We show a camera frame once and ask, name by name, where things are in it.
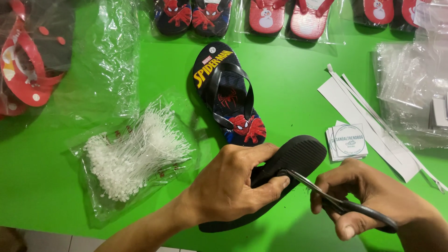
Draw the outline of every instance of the green table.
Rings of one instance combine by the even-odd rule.
[[[241,44],[234,48],[254,86],[254,107],[265,122],[268,142],[281,146],[293,136],[308,134],[325,143],[325,130],[336,120],[344,121],[317,91],[330,78],[324,71],[328,63],[339,74],[345,73],[379,112],[370,53],[378,42],[412,37],[389,30],[369,29],[352,22],[342,21],[342,25],[346,45],[311,46],[243,36]],[[186,86],[192,85],[191,67],[203,45],[188,40],[186,43],[149,41],[143,37],[141,42],[141,107],[165,90],[175,90],[180,97],[197,101],[191,93],[194,89]],[[195,110],[200,117],[198,127],[207,129],[210,137],[201,143],[201,151],[205,154],[200,161],[203,167],[224,144],[224,138],[210,113],[200,103],[198,105]],[[78,182],[79,163],[64,144],[66,139],[85,129],[70,125],[50,129],[48,124],[52,120],[56,119],[42,115],[26,129],[1,128],[0,226],[106,239],[162,207],[185,189],[198,173],[182,174],[118,220],[102,229],[90,228]],[[364,161],[398,180],[383,159],[370,146],[368,148],[369,155]],[[448,182],[444,166],[448,150],[414,153],[440,181]],[[309,178],[314,181],[318,174],[338,165],[327,158]],[[425,175],[417,174],[406,186],[448,217],[446,197],[428,182]],[[303,185],[249,225],[217,234],[201,233],[194,227],[175,235],[164,246],[202,252],[402,251],[396,235],[377,230],[368,231],[349,242],[340,242],[330,219],[324,213],[315,216],[310,212],[309,194]]]

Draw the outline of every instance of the logo stamp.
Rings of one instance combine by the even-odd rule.
[[[353,125],[341,126],[335,133],[334,141],[337,151],[346,155],[357,155],[366,146],[364,134]]]

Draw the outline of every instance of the right hand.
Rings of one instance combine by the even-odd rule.
[[[352,193],[362,205],[376,210],[403,226],[414,220],[440,215],[426,200],[413,193],[398,181],[355,159],[346,159],[342,164],[320,174],[316,186],[340,200],[346,200]],[[311,193],[311,211],[318,214],[322,210],[322,197]],[[334,221],[339,239],[346,241],[366,230],[385,226],[383,222],[358,212],[339,215],[325,209]]]

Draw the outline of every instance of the hand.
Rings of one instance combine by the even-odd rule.
[[[215,27],[215,25],[210,20],[208,20],[208,18],[200,10],[193,11],[193,26],[196,28],[201,24],[203,30],[207,30],[207,25]]]
[[[355,159],[346,159],[338,168],[320,174],[315,184],[340,200],[346,200],[347,194],[352,193],[362,205],[392,218],[399,227],[440,215],[434,206],[401,183]],[[312,192],[311,211],[318,214],[321,209],[321,196]],[[325,210],[336,225],[339,239],[343,241],[385,225],[361,213],[348,212],[341,216],[331,209]]]
[[[189,226],[211,221],[232,221],[255,213],[280,197],[289,177],[274,177],[252,189],[250,175],[258,164],[271,158],[278,147],[263,143],[255,147],[224,146],[178,197],[178,209]]]
[[[175,26],[179,27],[181,26],[181,21],[184,22],[186,25],[189,25],[191,22],[191,9],[187,8],[186,5],[184,5],[183,9],[179,13],[176,14],[176,16],[172,17],[168,23],[171,23],[175,21]]]

